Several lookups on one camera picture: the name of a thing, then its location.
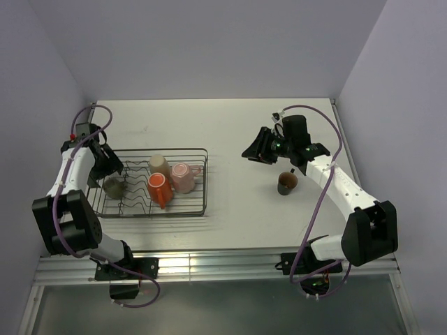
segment dish rack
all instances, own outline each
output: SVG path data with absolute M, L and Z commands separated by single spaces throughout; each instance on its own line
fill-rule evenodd
M 115 150 L 124 165 L 121 174 L 117 172 L 98 181 L 97 187 L 87 189 L 89 200 L 96 215 L 101 218 L 123 217 L 178 217 L 203 216 L 207 208 L 208 151 L 206 149 L 125 149 Z M 176 163 L 199 165 L 200 174 L 195 177 L 196 187 L 187 194 L 174 190 L 174 198 L 161 209 L 152 202 L 147 191 L 150 176 L 149 159 L 154 154 L 163 155 L 172 167 Z M 127 185 L 121 199 L 112 199 L 105 194 L 103 183 L 109 178 L 117 178 Z

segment gray floor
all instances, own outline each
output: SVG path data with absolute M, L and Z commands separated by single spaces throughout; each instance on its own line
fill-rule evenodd
M 146 289 L 153 292 L 148 284 Z M 138 297 L 143 302 L 147 296 Z M 108 286 L 46 288 L 34 335 L 405 334 L 388 276 L 351 277 L 332 297 L 287 280 L 166 283 L 152 306 L 120 308 Z

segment pink mug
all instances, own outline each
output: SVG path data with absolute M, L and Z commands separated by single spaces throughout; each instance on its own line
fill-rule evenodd
M 199 165 L 188 165 L 186 163 L 177 163 L 171 169 L 171 177 L 173 178 L 174 189 L 179 193 L 190 192 L 196 182 L 194 177 L 202 171 Z

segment wall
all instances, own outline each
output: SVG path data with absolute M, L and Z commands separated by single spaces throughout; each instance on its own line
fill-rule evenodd
M 424 334 L 445 334 L 447 2 L 388 0 L 339 113 L 363 186 L 398 210 L 397 259 Z
M 339 95 L 386 0 L 30 0 L 90 98 Z
M 25 0 L 0 2 L 0 334 L 16 334 L 43 242 L 31 212 L 85 100 Z

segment orange mug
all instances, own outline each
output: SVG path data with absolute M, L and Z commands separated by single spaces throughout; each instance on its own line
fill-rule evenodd
M 168 179 L 161 173 L 153 173 L 147 181 L 147 190 L 151 199 L 156 204 L 160 205 L 161 209 L 170 202 L 174 196 L 173 190 L 170 187 Z

